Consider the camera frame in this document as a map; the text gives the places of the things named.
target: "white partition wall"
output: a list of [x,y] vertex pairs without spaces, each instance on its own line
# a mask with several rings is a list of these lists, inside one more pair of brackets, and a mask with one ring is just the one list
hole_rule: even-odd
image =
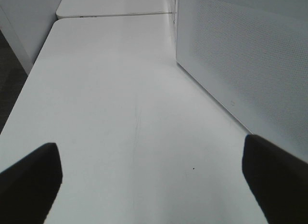
[[244,126],[305,161],[307,5],[180,0],[177,41],[180,65]]
[[61,0],[0,0],[0,29],[27,73],[56,21]]

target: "desk surface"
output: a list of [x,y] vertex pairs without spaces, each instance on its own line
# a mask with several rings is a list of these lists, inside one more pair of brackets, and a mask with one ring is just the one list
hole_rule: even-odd
[[168,13],[170,0],[62,0],[58,18]]
[[56,142],[45,223],[267,223],[246,131],[175,61],[169,16],[62,19],[0,135],[0,171]]

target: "floor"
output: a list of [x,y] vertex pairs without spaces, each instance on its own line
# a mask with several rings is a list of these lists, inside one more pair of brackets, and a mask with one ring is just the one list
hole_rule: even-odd
[[0,133],[26,79],[27,74],[0,32]]

